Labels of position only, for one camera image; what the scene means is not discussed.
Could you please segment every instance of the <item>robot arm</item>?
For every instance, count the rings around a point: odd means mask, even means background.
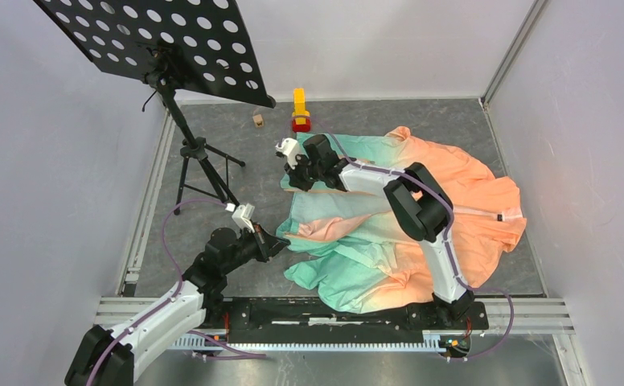
[[[204,322],[219,321],[223,300],[220,292],[227,286],[227,274],[252,259],[266,262],[289,244],[288,240],[269,235],[258,223],[252,222],[252,211],[250,204],[240,205],[234,211],[232,219],[240,228],[238,237],[230,228],[219,228],[211,234],[205,250],[184,272],[182,289],[176,296],[176,286],[173,286],[126,322],[108,330],[98,325],[89,330],[68,369],[65,384],[86,385],[92,366],[105,348],[127,331],[127,336],[114,346],[103,362],[92,385],[132,386],[146,368],[187,331]]]
[[[449,197],[425,166],[415,162],[406,169],[391,170],[390,173],[368,170],[372,167],[364,162],[349,163],[345,158],[339,158],[331,149],[328,138],[321,134],[308,138],[303,147],[306,155],[301,152],[298,141],[292,138],[286,138],[277,146],[277,155],[287,160],[284,169],[290,177],[290,185],[308,191],[314,182],[323,181],[332,189],[386,197],[404,233],[418,242],[423,250],[433,275],[435,302],[445,307],[452,318],[463,314],[473,302],[473,294],[459,282],[466,284],[466,279],[457,277],[450,263],[447,243],[451,240],[451,230],[446,227],[447,210],[428,192],[396,174],[407,174],[424,183],[451,207]],[[419,199],[414,198],[416,193],[421,193]],[[461,272],[454,248],[450,247],[450,250],[456,272]]]

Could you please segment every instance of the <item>gray mat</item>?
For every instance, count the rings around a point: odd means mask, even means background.
[[[385,135],[399,125],[429,141],[459,146],[503,176],[503,164],[480,105],[475,100],[328,101],[310,102],[307,109],[334,133]],[[275,109],[244,104],[189,105],[183,107],[195,135],[209,144],[246,161],[245,168],[229,166],[229,183],[242,203],[256,207],[253,219],[273,232],[290,210],[292,194],[279,187],[283,160],[274,155],[274,144],[289,126],[293,106],[279,103]],[[262,114],[265,127],[256,128],[254,114]],[[321,133],[322,128],[313,127]],[[182,158],[182,134],[174,133],[149,242],[135,296],[156,297],[176,280],[172,265],[162,251],[160,225],[174,206]],[[215,168],[224,175],[224,160],[210,154]],[[190,163],[187,183],[210,190],[196,161]],[[185,189],[184,199],[202,197]],[[218,227],[234,228],[228,213],[217,206],[190,204],[179,216],[172,216],[166,229],[171,252],[183,269],[203,250],[210,233]],[[251,261],[228,277],[226,296],[316,296],[284,278],[283,272],[312,257],[285,250],[267,264]],[[499,267],[483,286],[501,287],[512,294],[541,294],[542,286],[528,240],[525,236],[511,253],[504,253]]]

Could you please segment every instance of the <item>gray floor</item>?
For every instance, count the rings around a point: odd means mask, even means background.
[[[474,352],[499,338],[475,337]],[[166,351],[137,386],[199,385],[566,385],[551,336],[512,335],[497,351],[468,363],[415,352],[270,352],[267,359],[203,363]]]
[[[290,103],[280,103],[274,110],[245,104],[191,105],[183,107],[189,126],[208,143],[247,162],[240,169],[229,167],[229,183],[242,203],[256,206],[253,219],[271,232],[286,219],[292,194],[279,187],[283,161],[275,157],[273,145],[289,125]],[[404,100],[404,101],[329,101],[311,102],[308,110],[334,133],[384,135],[398,125],[408,126],[413,135],[429,141],[455,145],[503,176],[503,164],[480,105],[475,100]],[[265,118],[264,128],[255,128],[252,116]],[[323,132],[315,127],[315,132]],[[172,265],[162,251],[160,225],[174,206],[182,158],[179,156],[182,134],[174,134],[167,161],[151,234],[135,296],[155,297],[164,293],[176,280]],[[224,160],[210,156],[223,174]],[[187,183],[209,190],[197,162],[190,164]],[[200,195],[185,190],[184,198]],[[192,204],[179,216],[172,216],[166,230],[171,252],[180,266],[188,267],[203,250],[210,232],[218,227],[233,227],[227,212],[205,203]],[[302,296],[315,295],[283,277],[283,272],[298,261],[310,257],[288,250],[267,264],[251,261],[234,271],[224,291],[227,296]],[[532,251],[525,236],[512,253],[504,253],[499,267],[484,287],[500,287],[512,294],[541,294],[542,286]]]

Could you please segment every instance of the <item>tripod stand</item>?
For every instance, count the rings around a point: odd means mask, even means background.
[[[227,180],[229,163],[245,166],[245,162],[209,146],[205,138],[194,137],[174,102],[176,90],[185,89],[270,108],[276,104],[265,91],[250,37],[235,0],[223,0],[220,6],[216,2],[200,5],[199,2],[160,2],[153,5],[155,10],[146,12],[149,18],[138,17],[147,7],[142,4],[145,2],[107,0],[93,6],[82,1],[80,4],[65,0],[33,1],[102,72],[141,80],[161,95],[184,135],[184,147],[180,151],[184,164],[177,202],[187,188],[223,203],[239,204],[229,190],[228,182],[208,161],[206,150],[225,159]],[[206,29],[200,22],[187,22],[200,19],[211,20],[216,27]],[[95,24],[95,21],[101,31],[96,30],[96,35],[92,35],[92,29],[87,27],[88,23]],[[215,193],[186,185],[190,158],[198,160]]]
[[[149,73],[145,77],[144,81],[153,89],[155,89],[161,96],[168,112],[172,116],[172,119],[174,119],[174,123],[177,125],[177,127],[179,127],[179,130],[182,131],[182,134],[184,135],[184,140],[182,141],[184,147],[179,151],[180,155],[182,155],[184,160],[182,164],[182,174],[179,176],[179,188],[177,190],[176,203],[180,203],[182,201],[184,188],[187,188],[202,193],[204,195],[209,195],[213,198],[220,200],[223,203],[229,201],[238,206],[239,200],[229,189],[229,162],[234,162],[241,167],[246,166],[246,162],[234,158],[231,155],[224,153],[222,150],[216,149],[215,147],[208,145],[206,143],[206,138],[194,137],[194,134],[191,132],[191,129],[189,129],[189,125],[187,124],[187,119],[184,117],[182,110],[179,109],[179,106],[177,106],[177,102],[174,101],[174,95],[177,88],[181,88],[181,81],[178,79],[177,76],[173,76],[173,74],[171,73],[171,69],[174,68],[174,66],[171,65],[169,60],[170,59],[168,57],[165,57],[165,55],[161,51],[156,52],[156,69]],[[215,167],[210,163],[210,160],[207,159],[206,150],[209,150],[212,153],[224,158],[227,165],[227,182],[222,179],[220,174],[217,173],[217,170],[215,170]],[[189,160],[192,158],[195,158],[199,162],[199,165],[203,169],[203,172],[205,173],[208,182],[211,184],[212,189],[215,191],[214,194],[209,191],[199,189],[198,187],[193,187],[186,184]],[[178,215],[180,213],[179,208],[175,209],[174,213],[175,215]]]

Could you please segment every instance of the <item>cloth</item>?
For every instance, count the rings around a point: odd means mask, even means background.
[[[311,135],[299,133],[298,140]],[[351,157],[385,167],[421,162],[429,169],[454,204],[454,248],[470,285],[484,283],[501,253],[517,245],[526,224],[518,187],[508,177],[495,178],[465,151],[412,137],[403,126],[385,137],[337,138]],[[287,176],[281,187],[294,190]],[[291,240],[291,250],[317,257],[290,267],[285,277],[308,290],[318,288],[335,310],[366,313],[432,300],[423,252],[402,232],[384,197],[317,183],[309,192],[294,193],[290,216],[277,234]]]

